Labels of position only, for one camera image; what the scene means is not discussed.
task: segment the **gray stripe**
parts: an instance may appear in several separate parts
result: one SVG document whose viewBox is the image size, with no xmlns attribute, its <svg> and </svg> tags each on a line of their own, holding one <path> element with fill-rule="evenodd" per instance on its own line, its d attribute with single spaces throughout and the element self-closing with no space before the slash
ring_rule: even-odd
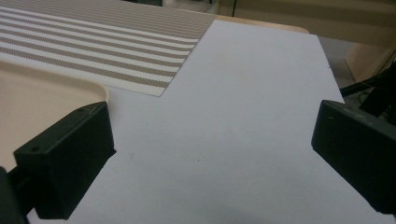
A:
<svg viewBox="0 0 396 224">
<path fill-rule="evenodd" d="M 112 65 L 112 66 L 117 66 L 117 67 L 126 68 L 126 69 L 130 69 L 130 70 L 135 70 L 135 71 L 138 71 L 138 72 L 143 72 L 143 73 L 148 73 L 148 74 L 154 74 L 154 75 L 158 75 L 158 76 L 174 77 L 176 75 L 176 72 L 168 72 L 168 71 L 163 71 L 163 70 L 158 70 L 158 69 L 138 66 L 138 65 L 134 65 L 134 64 L 129 64 L 129 63 L 115 62 L 115 61 L 112 61 L 112 60 L 96 58 L 96 57 L 87 56 L 87 55 L 84 55 L 84 54 L 73 53 L 73 52 L 64 51 L 64 50 L 60 50 L 60 49 L 46 48 L 46 47 L 43 47 L 43 46 L 40 46 L 40 45 L 25 43 L 25 42 L 16 41 L 16 40 L 3 38 L 3 37 L 0 37 L 0 40 L 5 42 L 5 43 L 8 43 L 8 44 L 12 44 L 12 45 L 16 45 L 16 46 L 22 46 L 22 47 L 26 47 L 26 48 L 29 48 L 29 49 L 38 49 L 38 50 L 46 51 L 46 52 L 49 52 L 49 53 L 55 53 L 55 54 L 59 54 L 59 55 L 63 55 L 63 56 L 71 57 L 71 58 L 77 58 L 77 59 L 91 61 L 91 62 L 95 62 L 95 63 L 108 64 L 108 65 Z"/>
<path fill-rule="evenodd" d="M 107 28 L 104 28 L 104 27 L 98 27 L 98 26 L 92 26 L 92 25 L 87 25 L 87 24 L 81 24 L 81 23 L 77 23 L 77 22 L 62 21 L 62 20 L 49 19 L 49 18 L 34 16 L 34 15 L 27 15 L 27 14 L 24 14 L 24 13 L 8 11 L 8 10 L 3 10 L 3 9 L 0 9 L 0 12 L 6 12 L 6 13 L 14 14 L 14 15 L 31 17 L 31 18 L 45 20 L 45 21 L 56 21 L 56 22 L 60 22 L 60 23 L 67 23 L 67 24 L 76 25 L 76 26 L 80 26 L 80 27 L 87 27 L 87 28 L 102 30 L 102 31 L 106 31 L 106 32 L 118 33 L 118 34 L 121 34 L 121 35 L 133 35 L 133 36 L 149 38 L 149 39 L 154 39 L 154 40 L 160 40 L 160 41 L 169 42 L 169 43 L 175 43 L 175 44 L 182 44 L 182 45 L 195 44 L 195 42 L 186 42 L 186 41 L 179 41 L 179 40 L 174 40 L 174 39 L 166 39 L 166 38 L 161 38 L 161 37 L 152 36 L 152 35 L 135 34 L 135 33 L 131 33 L 131 32 L 119 31 L 119 30 L 114 30 L 114 29 L 107 29 Z"/>
<path fill-rule="evenodd" d="M 59 2 L 68 3 L 69 1 L 59 0 Z M 117 12 L 122 11 L 126 7 L 128 7 L 128 12 L 130 12 L 129 7 L 134 7 L 134 8 L 138 8 L 136 12 L 140 12 L 141 14 L 143 14 L 143 17 L 144 15 L 148 15 L 152 13 L 153 15 L 150 15 L 151 18 L 156 18 L 156 17 L 162 18 L 163 15 L 166 15 L 169 18 L 173 18 L 175 20 L 179 20 L 180 18 L 183 18 L 184 21 L 189 21 L 189 22 L 198 22 L 198 21 L 205 22 L 205 21 L 211 21 L 212 17 L 216 18 L 216 16 L 214 15 L 203 14 L 199 12 L 178 10 L 170 7 L 142 6 L 131 2 L 121 2 L 121 1 L 117 1 L 115 5 L 115 2 L 113 1 L 84 0 L 82 2 L 82 5 L 84 5 L 84 7 L 89 7 L 89 8 L 110 8 L 110 9 L 114 9 L 113 11 L 117 11 Z"/>
<path fill-rule="evenodd" d="M 157 11 L 160 13 L 160 15 L 163 15 L 161 20 L 151 21 L 149 18 L 156 14 L 154 13 L 156 7 L 151 7 L 151 9 L 154 11 L 151 11 L 150 14 L 142 13 L 139 12 L 139 10 L 145 6 L 128 4 L 127 2 L 123 3 L 122 7 L 120 7 L 120 2 L 111 2 L 112 5 L 109 8 L 117 10 L 116 12 L 111 13 L 108 13 L 105 7 L 98 6 L 98 4 L 102 3 L 102 1 L 98 1 L 95 6 L 92 6 L 92 8 L 84 6 L 84 3 L 80 3 L 79 1 L 67 1 L 63 3 L 59 0 L 21 0 L 18 2 L 6 3 L 20 9 L 28 8 L 28 10 L 31 11 L 46 13 L 54 16 L 74 18 L 83 21 L 100 22 L 103 24 L 148 31 L 156 34 L 175 35 L 186 38 L 200 38 L 201 35 L 206 31 L 208 25 L 211 23 L 209 21 L 207 26 L 196 28 L 194 27 L 194 23 L 190 23 L 188 21 L 175 22 L 170 20 L 172 16 L 164 14 L 163 11 Z"/>
<path fill-rule="evenodd" d="M 121 79 L 124 81 L 139 83 L 139 84 L 143 84 L 143 85 L 160 87 L 160 88 L 166 88 L 169 85 L 168 82 L 155 81 L 155 80 L 146 79 L 146 78 L 142 78 L 142 77 L 129 76 L 129 75 L 125 75 L 122 73 L 111 72 L 111 71 L 107 71 L 104 69 L 99 69 L 99 68 L 82 65 L 82 64 L 77 64 L 77 63 L 68 63 L 65 61 L 60 61 L 60 60 L 56 60 L 56 59 L 52 59 L 52 58 L 48 58 L 48 57 L 43 57 L 43 56 L 39 56 L 39 55 L 27 53 L 27 52 L 15 50 L 15 49 L 7 49 L 7 48 L 0 47 L 0 51 L 4 52 L 6 54 L 11 54 L 11 55 L 17 56 L 17 57 L 36 60 L 36 61 L 39 61 L 42 63 L 55 64 L 55 65 L 67 67 L 70 69 L 89 72 L 89 73 L 101 75 L 104 77 L 114 77 L 114 78 Z"/>
<path fill-rule="evenodd" d="M 38 33 L 42 33 L 42 34 L 57 35 L 57 36 L 65 37 L 65 38 L 76 39 L 76 40 L 80 40 L 80 41 L 84 41 L 84 42 L 89 42 L 89 43 L 94 43 L 94 44 L 99 44 L 99 45 L 105 45 L 105 46 L 110 46 L 110 47 L 119 48 L 119 49 L 129 49 L 129 50 L 145 52 L 145 53 L 150 53 L 150 54 L 157 54 L 158 53 L 158 51 L 156 51 L 156 50 L 141 49 L 141 48 L 126 46 L 126 45 L 121 45 L 121 44 L 109 43 L 109 42 L 100 41 L 100 40 L 92 40 L 92 39 L 88 39 L 88 38 L 80 37 L 80 36 L 76 36 L 76 35 L 59 34 L 59 33 L 52 32 L 52 31 L 46 31 L 46 30 L 42 30 L 42 29 L 36 29 L 36 28 L 27 27 L 27 26 L 11 24 L 11 23 L 7 23 L 7 22 L 1 22 L 0 21 L 0 24 L 1 25 L 5 25 L 5 26 L 9 26 L 9 27 L 23 29 L 23 30 L 29 30 L 29 31 L 33 31 L 33 32 L 38 32 Z"/>
<path fill-rule="evenodd" d="M 63 42 L 60 40 L 49 39 L 49 38 L 45 38 L 45 37 L 41 37 L 41 36 L 27 35 L 24 33 L 19 33 L 19 32 L 14 32 L 14 31 L 9 31 L 9 30 L 0 29 L 0 33 L 8 34 L 8 35 L 16 35 L 16 36 L 34 39 L 34 40 L 38 40 L 38 41 L 42 41 L 42 42 L 48 42 L 51 44 L 62 45 L 62 46 L 66 46 L 66 47 L 74 48 L 74 49 L 85 49 L 88 51 L 104 53 L 104 54 L 113 55 L 113 56 L 117 56 L 117 57 L 121 57 L 121 58 L 132 59 L 132 60 L 136 60 L 136 61 L 140 61 L 140 62 L 156 63 L 159 65 L 171 66 L 171 67 L 178 67 L 178 66 L 182 65 L 182 63 L 169 63 L 169 62 L 164 62 L 161 60 L 155 60 L 155 59 L 150 59 L 150 58 L 146 58 L 146 57 L 140 57 L 140 56 L 125 54 L 125 53 L 120 53 L 120 52 L 107 50 L 107 49 L 97 49 L 97 48 L 87 47 L 87 46 L 83 46 L 83 45 L 67 43 L 67 42 Z M 161 52 L 156 52 L 156 55 L 168 57 L 168 58 L 177 58 L 177 59 L 186 58 L 185 55 L 173 55 L 173 54 L 167 54 L 167 53 L 161 53 Z"/>
<path fill-rule="evenodd" d="M 104 34 L 92 33 L 92 32 L 89 32 L 89 31 L 83 31 L 83 30 L 68 28 L 68 27 L 59 26 L 59 25 L 52 25 L 52 24 L 42 23 L 42 22 L 38 22 L 38 21 L 28 21 L 28 20 L 16 19 L 16 18 L 12 18 L 12 17 L 8 17 L 8 16 L 2 16 L 2 15 L 0 15 L 0 18 L 12 20 L 12 21 L 24 22 L 24 23 L 27 23 L 26 25 L 29 25 L 29 24 L 40 25 L 40 26 L 44 26 L 44 27 L 50 27 L 50 28 L 55 28 L 55 29 L 60 29 L 60 30 L 66 30 L 66 31 L 70 31 L 70 32 L 84 34 L 84 35 L 100 36 L 100 37 L 108 38 L 108 39 L 115 39 L 115 40 L 130 42 L 130 43 L 136 43 L 136 44 L 140 44 L 140 45 L 152 46 L 152 47 L 155 47 L 155 48 L 171 49 L 171 50 L 179 50 L 179 51 L 190 51 L 190 50 L 192 50 L 192 47 L 191 48 L 172 47 L 172 46 L 156 44 L 156 43 L 150 43 L 150 42 L 141 41 L 141 40 L 135 40 L 135 39 L 132 39 L 132 38 L 124 38 L 124 37 L 118 37 L 118 36 L 114 36 L 114 35 L 104 35 Z"/>
</svg>

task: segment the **beige surface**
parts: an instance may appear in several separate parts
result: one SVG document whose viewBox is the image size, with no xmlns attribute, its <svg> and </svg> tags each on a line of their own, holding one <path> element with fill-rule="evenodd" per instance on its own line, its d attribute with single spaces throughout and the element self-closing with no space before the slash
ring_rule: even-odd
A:
<svg viewBox="0 0 396 224">
<path fill-rule="evenodd" d="M 243 23 L 243 24 L 257 25 L 257 26 L 262 26 L 262 27 L 275 28 L 275 29 L 279 29 L 279 30 L 289 30 L 289 31 L 309 34 L 309 32 L 307 30 L 305 30 L 304 28 L 301 28 L 301 27 L 265 22 L 265 21 L 253 21 L 253 20 L 246 20 L 246 19 L 240 19 L 240 18 L 236 18 L 236 17 L 227 17 L 227 16 L 218 16 L 216 18 L 216 20 L 218 20 L 218 21 L 232 21 L 232 22 L 238 22 L 238 23 Z"/>
<path fill-rule="evenodd" d="M 232 5 L 220 0 L 219 12 Z M 294 25 L 315 35 L 383 47 L 396 36 L 393 0 L 237 0 L 234 16 Z"/>
<path fill-rule="evenodd" d="M 0 62 L 0 165 L 13 151 L 84 105 L 108 101 L 102 85 Z"/>
<path fill-rule="evenodd" d="M 233 4 L 234 0 L 220 0 L 219 14 L 232 15 Z M 394 0 L 237 0 L 234 15 L 358 43 L 346 56 L 358 81 L 386 67 L 396 50 Z"/>
<path fill-rule="evenodd" d="M 212 5 L 209 1 L 163 0 L 164 7 L 172 7 L 188 11 L 206 12 Z"/>
<path fill-rule="evenodd" d="M 346 56 L 346 64 L 359 82 L 385 70 L 395 57 L 396 39 L 390 48 L 354 44 Z"/>
</svg>

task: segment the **striped sheet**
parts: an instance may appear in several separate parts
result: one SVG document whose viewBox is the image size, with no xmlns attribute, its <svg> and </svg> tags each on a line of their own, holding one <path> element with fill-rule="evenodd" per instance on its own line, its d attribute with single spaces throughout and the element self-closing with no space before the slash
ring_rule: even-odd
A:
<svg viewBox="0 0 396 224">
<path fill-rule="evenodd" d="M 215 18 L 117 0 L 0 0 L 0 60 L 160 96 Z"/>
</svg>

